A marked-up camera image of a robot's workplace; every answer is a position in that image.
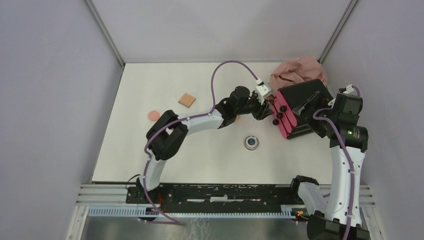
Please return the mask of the pink top drawer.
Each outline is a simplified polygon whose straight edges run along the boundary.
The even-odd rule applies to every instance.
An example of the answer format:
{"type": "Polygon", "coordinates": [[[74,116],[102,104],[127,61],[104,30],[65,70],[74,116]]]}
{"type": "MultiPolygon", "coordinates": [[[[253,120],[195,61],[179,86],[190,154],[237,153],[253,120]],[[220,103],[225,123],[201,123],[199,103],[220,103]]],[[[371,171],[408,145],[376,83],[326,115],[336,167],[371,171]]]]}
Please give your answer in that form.
{"type": "Polygon", "coordinates": [[[295,127],[297,127],[297,126],[298,126],[298,121],[297,121],[297,119],[296,119],[296,117],[295,117],[294,113],[292,112],[291,108],[289,107],[289,105],[288,105],[288,103],[287,103],[286,99],[284,98],[284,96],[283,96],[283,95],[281,94],[281,92],[279,92],[279,91],[277,92],[276,98],[278,99],[278,101],[279,101],[281,104],[284,104],[284,105],[286,105],[286,106],[287,106],[287,108],[288,108],[288,113],[287,113],[287,115],[288,115],[289,121],[291,122],[291,124],[292,124],[292,126],[293,126],[293,129],[294,129],[295,127]]]}

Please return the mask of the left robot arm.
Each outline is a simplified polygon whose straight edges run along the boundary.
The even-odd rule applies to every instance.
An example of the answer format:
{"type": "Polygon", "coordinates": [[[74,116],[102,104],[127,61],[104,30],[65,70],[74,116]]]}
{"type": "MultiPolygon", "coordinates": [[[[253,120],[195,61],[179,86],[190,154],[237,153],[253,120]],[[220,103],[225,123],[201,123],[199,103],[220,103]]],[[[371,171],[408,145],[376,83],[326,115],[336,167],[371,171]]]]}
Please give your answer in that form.
{"type": "Polygon", "coordinates": [[[166,161],[176,155],[187,136],[225,128],[241,115],[251,114],[261,121],[273,114],[267,100],[271,94],[272,89],[268,84],[257,86],[253,92],[244,86],[237,86],[229,97],[210,110],[195,115],[178,115],[173,110],[164,112],[146,134],[144,150],[148,161],[141,175],[138,197],[147,204],[156,200],[156,188],[160,185],[166,161]]]}

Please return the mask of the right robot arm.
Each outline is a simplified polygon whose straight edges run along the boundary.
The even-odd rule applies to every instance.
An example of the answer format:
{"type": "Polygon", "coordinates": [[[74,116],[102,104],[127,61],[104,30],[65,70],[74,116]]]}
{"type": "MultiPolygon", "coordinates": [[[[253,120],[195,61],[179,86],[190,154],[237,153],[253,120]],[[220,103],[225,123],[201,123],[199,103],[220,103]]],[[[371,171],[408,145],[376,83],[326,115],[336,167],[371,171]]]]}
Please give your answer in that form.
{"type": "Polygon", "coordinates": [[[298,175],[292,180],[289,199],[304,203],[309,214],[307,237],[310,240],[369,240],[360,216],[361,170],[368,149],[369,132],[358,121],[363,99],[338,93],[330,101],[317,91],[294,114],[304,119],[319,137],[327,137],[332,160],[328,196],[320,192],[315,179],[298,175]]]}

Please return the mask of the black drawer organizer case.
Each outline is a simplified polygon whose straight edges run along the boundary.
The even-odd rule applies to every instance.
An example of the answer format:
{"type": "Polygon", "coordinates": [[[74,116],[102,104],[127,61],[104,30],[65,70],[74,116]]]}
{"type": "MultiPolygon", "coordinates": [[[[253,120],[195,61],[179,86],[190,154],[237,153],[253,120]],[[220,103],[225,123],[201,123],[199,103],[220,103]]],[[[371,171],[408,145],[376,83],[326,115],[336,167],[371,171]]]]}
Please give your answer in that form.
{"type": "MultiPolygon", "coordinates": [[[[297,107],[301,107],[302,105],[304,105],[307,100],[312,97],[316,92],[320,92],[321,94],[323,94],[325,103],[329,103],[331,100],[334,99],[328,89],[319,79],[282,87],[278,89],[277,92],[281,92],[293,113],[297,107]]],[[[300,137],[312,132],[312,129],[310,129],[310,127],[307,125],[305,119],[298,117],[295,113],[294,116],[297,119],[297,126],[293,129],[292,134],[287,138],[287,140],[300,137]]]]}

